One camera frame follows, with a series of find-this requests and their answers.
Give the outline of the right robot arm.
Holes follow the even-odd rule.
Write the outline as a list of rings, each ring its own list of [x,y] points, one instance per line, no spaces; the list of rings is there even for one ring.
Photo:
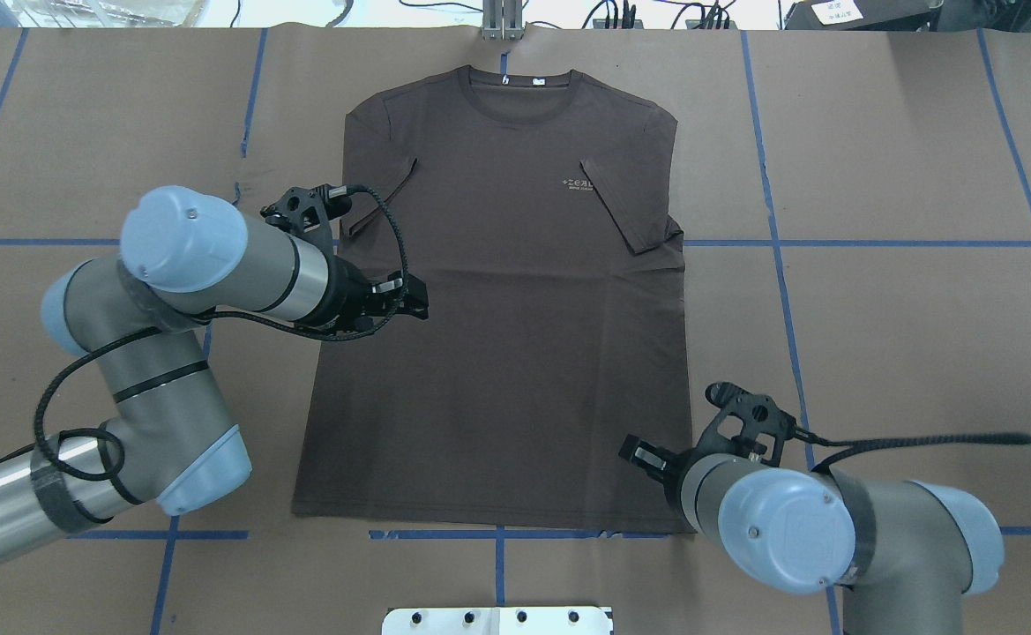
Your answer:
[[[958,488],[673,453],[633,435],[619,453],[758,583],[839,588],[845,634],[962,634],[964,599],[990,591],[1005,563],[997,519]]]

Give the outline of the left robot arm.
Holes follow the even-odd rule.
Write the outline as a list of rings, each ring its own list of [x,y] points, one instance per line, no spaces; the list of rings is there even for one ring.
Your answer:
[[[0,459],[0,565],[154,501],[181,516],[250,479],[240,426],[196,333],[245,320],[322,342],[428,318],[425,282],[367,277],[334,250],[331,221],[365,185],[286,191],[251,220],[185,186],[141,197],[115,256],[49,286],[41,322],[74,357],[36,405],[33,441]]]

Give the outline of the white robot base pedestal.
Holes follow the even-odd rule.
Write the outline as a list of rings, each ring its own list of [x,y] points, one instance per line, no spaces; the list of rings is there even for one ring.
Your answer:
[[[383,634],[616,634],[611,608],[579,606],[399,608]]]

